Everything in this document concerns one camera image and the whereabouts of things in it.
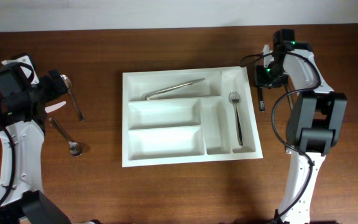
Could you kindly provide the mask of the steel tongs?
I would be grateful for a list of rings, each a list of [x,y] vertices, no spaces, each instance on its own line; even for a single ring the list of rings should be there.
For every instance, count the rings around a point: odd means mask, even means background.
[[[159,95],[159,94],[162,94],[162,93],[166,93],[166,92],[169,92],[169,91],[173,91],[173,90],[176,90],[176,89],[179,89],[179,88],[183,88],[183,87],[186,87],[186,86],[190,86],[190,85],[193,85],[195,83],[199,83],[199,82],[203,82],[203,81],[205,81],[205,79],[200,78],[200,79],[196,79],[196,80],[190,80],[190,81],[187,81],[187,82],[179,83],[177,85],[168,86],[168,87],[165,87],[165,88],[162,88],[162,89],[159,89],[159,90],[155,90],[155,91],[151,91],[149,93],[146,93],[143,96],[143,98],[144,98],[144,100],[150,100],[151,97],[153,97],[153,96],[156,96],[156,95]]]

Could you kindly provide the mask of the steel fork dark handle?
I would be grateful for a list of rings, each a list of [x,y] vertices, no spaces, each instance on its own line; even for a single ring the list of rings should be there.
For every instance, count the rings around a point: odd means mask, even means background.
[[[243,135],[242,135],[242,127],[241,127],[241,121],[239,117],[239,110],[238,106],[241,102],[240,95],[236,91],[231,91],[229,93],[229,101],[232,103],[234,107],[234,114],[236,116],[236,128],[237,128],[237,140],[240,146],[243,146]]]

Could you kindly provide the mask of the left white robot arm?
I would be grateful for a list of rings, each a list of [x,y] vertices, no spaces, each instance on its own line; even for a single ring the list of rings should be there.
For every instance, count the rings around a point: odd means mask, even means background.
[[[67,93],[56,70],[38,79],[32,65],[8,62],[0,67],[0,223],[69,223],[44,194],[41,151],[45,105]]]

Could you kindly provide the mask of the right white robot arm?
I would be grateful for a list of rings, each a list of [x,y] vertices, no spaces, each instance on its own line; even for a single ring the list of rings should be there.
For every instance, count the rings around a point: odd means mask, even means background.
[[[336,93],[323,79],[314,61],[313,49],[295,39],[293,29],[280,29],[273,35],[273,46],[264,46],[255,68],[259,90],[278,88],[289,83],[288,90],[274,104],[296,95],[286,125],[286,137],[279,138],[290,155],[290,170],[284,198],[271,223],[309,223],[310,206],[318,172],[339,139],[347,106],[343,93]]]

